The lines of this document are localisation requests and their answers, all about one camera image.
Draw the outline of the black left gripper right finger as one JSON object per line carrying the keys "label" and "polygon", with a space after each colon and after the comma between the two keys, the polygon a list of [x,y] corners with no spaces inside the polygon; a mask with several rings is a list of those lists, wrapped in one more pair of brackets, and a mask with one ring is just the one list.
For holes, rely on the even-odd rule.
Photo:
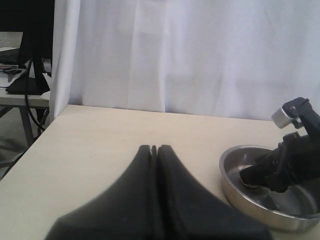
{"label": "black left gripper right finger", "polygon": [[270,240],[262,223],[203,187],[173,148],[157,152],[157,189],[166,240]]}

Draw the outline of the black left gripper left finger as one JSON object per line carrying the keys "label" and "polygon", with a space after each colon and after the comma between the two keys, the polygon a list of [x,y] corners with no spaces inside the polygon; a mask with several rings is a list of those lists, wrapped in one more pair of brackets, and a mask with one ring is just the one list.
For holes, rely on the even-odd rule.
{"label": "black left gripper left finger", "polygon": [[158,240],[160,205],[155,146],[141,145],[103,193],[58,218],[48,240]]}

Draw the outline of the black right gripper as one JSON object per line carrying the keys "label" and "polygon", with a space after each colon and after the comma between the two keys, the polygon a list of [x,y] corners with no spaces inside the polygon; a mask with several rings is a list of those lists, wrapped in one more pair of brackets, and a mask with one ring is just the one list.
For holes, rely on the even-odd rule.
{"label": "black right gripper", "polygon": [[287,134],[278,147],[239,172],[245,183],[278,193],[320,177],[320,137]]}

